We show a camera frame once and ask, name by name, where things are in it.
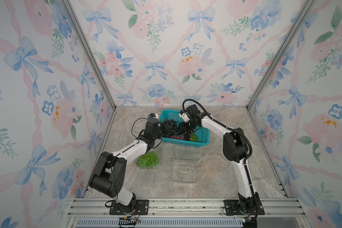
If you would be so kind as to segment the dark purple grape bunch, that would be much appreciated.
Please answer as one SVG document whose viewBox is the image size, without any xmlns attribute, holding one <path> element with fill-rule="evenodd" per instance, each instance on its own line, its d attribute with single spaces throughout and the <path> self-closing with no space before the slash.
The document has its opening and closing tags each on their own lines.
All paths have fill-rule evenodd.
<svg viewBox="0 0 342 228">
<path fill-rule="evenodd" d="M 190 134 L 192 132 L 185 122 L 177 123 L 174 120 L 169 120 L 164 123 L 170 128 L 169 133 L 166 135 L 168 138 L 172 136 L 183 136 L 184 134 Z"/>
</svg>

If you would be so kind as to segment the green grape leaf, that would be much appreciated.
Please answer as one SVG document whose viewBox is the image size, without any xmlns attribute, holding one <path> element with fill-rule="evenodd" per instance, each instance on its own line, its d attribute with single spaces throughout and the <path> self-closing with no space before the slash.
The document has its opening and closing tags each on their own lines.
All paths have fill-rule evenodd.
<svg viewBox="0 0 342 228">
<path fill-rule="evenodd" d="M 198 142 L 199 138 L 196 134 L 189 134 L 189 140 L 191 142 Z"/>
</svg>

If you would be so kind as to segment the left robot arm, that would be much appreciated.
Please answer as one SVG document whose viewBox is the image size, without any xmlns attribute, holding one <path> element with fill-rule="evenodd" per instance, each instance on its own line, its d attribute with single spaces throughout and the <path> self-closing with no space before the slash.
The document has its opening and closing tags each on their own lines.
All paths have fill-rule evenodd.
<svg viewBox="0 0 342 228">
<path fill-rule="evenodd" d="M 88 186 L 113 199 L 117 212 L 131 214 L 136 211 L 136 195 L 124 187 L 128 163 L 146 154 L 155 147 L 155 142 L 171 133 L 173 126 L 162 123 L 152 113 L 135 140 L 125 148 L 109 153 L 103 152 L 93 169 Z"/>
</svg>

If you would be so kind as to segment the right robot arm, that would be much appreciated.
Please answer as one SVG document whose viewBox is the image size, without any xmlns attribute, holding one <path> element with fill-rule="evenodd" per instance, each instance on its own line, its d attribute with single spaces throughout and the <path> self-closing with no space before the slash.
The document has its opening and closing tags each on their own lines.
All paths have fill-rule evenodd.
<svg viewBox="0 0 342 228">
<path fill-rule="evenodd" d="M 238 183 L 239 209 L 244 214 L 257 214 L 260 201 L 257 192 L 254 191 L 248 167 L 248 159 L 253 149 L 243 130 L 232 128 L 215 119 L 194 99 L 183 101 L 179 117 L 183 119 L 183 122 L 179 124 L 182 131 L 190 132 L 198 127 L 204 127 L 222 139 L 223 154 L 232 162 Z"/>
</svg>

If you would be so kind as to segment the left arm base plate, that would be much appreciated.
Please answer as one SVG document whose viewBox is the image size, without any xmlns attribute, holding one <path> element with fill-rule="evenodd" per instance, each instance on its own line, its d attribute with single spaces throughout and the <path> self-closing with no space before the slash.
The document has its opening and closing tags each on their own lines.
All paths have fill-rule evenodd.
<svg viewBox="0 0 342 228">
<path fill-rule="evenodd" d="M 125 206 L 115 200 L 108 201 L 105 206 L 109 208 L 110 215 L 131 216 L 147 215 L 149 210 L 149 200 L 133 199 L 129 205 Z"/>
</svg>

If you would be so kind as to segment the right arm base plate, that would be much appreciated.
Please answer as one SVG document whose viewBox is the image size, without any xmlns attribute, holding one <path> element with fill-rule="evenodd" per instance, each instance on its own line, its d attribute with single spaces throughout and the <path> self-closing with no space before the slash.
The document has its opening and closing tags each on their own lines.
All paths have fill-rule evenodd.
<svg viewBox="0 0 342 228">
<path fill-rule="evenodd" d="M 247 215 L 255 215 L 256 213 L 260 215 L 265 215 L 264 207 L 259 199 L 257 201 L 243 201 L 239 199 L 225 199 L 223 201 L 224 204 L 224 214 L 227 216 L 247 216 Z"/>
</svg>

